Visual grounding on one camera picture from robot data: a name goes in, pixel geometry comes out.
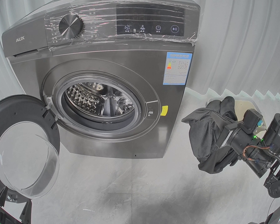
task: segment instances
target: play pause button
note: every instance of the play pause button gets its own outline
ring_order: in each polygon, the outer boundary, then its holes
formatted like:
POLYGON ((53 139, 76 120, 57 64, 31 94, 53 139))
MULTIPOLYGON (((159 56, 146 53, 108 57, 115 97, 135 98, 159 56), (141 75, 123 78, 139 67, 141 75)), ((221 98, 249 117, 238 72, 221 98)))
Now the play pause button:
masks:
POLYGON ((173 25, 173 26, 171 27, 171 31, 172 31, 173 33, 178 33, 178 32, 179 32, 179 27, 178 27, 177 25, 173 25))

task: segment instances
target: yellow sticker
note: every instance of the yellow sticker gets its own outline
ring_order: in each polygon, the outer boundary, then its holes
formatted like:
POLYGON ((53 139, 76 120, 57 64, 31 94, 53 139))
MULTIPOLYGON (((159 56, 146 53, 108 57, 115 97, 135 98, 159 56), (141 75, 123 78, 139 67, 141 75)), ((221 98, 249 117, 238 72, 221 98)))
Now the yellow sticker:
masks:
POLYGON ((166 116, 167 112, 168 112, 168 106, 167 105, 162 106, 161 116, 166 116))

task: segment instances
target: qr code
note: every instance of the qr code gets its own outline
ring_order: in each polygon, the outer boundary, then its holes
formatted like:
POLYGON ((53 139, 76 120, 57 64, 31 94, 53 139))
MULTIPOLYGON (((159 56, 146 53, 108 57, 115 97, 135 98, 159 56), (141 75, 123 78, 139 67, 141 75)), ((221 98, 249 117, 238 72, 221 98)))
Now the qr code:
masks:
POLYGON ((187 62, 186 61, 179 61, 177 69, 187 70, 188 69, 188 65, 189 65, 188 61, 187 62))

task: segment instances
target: gray floor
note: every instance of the gray floor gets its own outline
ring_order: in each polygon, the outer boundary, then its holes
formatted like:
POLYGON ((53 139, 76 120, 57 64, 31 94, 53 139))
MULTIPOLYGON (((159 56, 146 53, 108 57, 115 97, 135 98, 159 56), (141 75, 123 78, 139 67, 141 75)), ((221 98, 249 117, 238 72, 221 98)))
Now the gray floor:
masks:
MULTIPOLYGON (((263 187, 267 174, 258 179, 244 162, 216 175, 198 170, 189 125, 180 120, 215 95, 186 90, 163 159, 89 157, 71 154, 61 146, 59 177, 47 195, 33 200, 32 224, 264 221, 272 202, 263 187)), ((280 112, 280 97, 267 94, 254 95, 253 99, 267 124, 280 112)), ((280 199, 276 199, 270 211, 279 205, 280 199)), ((22 208, 21 204, 6 204, 15 217, 22 208)))

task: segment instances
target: black garment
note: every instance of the black garment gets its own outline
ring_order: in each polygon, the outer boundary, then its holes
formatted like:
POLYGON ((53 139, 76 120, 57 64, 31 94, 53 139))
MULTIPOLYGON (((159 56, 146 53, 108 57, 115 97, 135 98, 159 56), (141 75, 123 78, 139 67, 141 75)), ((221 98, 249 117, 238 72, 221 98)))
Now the black garment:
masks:
POLYGON ((214 174, 221 172, 230 163, 234 165, 238 155, 228 146, 219 149, 215 145, 221 131, 212 119, 211 111, 237 120, 234 98, 228 96, 223 101, 213 100, 207 107, 195 110, 183 118, 182 122, 190 125, 189 138, 193 154, 200 162, 198 168, 214 174))

